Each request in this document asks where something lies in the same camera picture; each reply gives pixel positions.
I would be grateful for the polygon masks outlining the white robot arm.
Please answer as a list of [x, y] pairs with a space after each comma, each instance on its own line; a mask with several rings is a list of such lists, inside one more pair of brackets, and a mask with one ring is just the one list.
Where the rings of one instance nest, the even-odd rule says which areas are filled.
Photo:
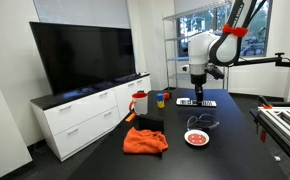
[[276, 53], [272, 58], [239, 61], [242, 39], [248, 33], [251, 20], [265, 1], [262, 0], [259, 5], [256, 5], [257, 0], [235, 0], [220, 36], [206, 31], [189, 38], [189, 73], [191, 83], [195, 86], [197, 104], [203, 102], [203, 85], [206, 83], [207, 73], [215, 79], [224, 78], [218, 66], [231, 67], [274, 62], [276, 66], [290, 67], [290, 62], [283, 62], [282, 53]]

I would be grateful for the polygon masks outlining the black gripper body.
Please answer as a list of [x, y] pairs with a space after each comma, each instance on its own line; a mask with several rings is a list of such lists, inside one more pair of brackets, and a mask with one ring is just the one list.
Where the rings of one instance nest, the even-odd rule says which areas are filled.
[[206, 75], [191, 75], [191, 83], [195, 86], [195, 94], [198, 98], [203, 97], [203, 85], [206, 83]]

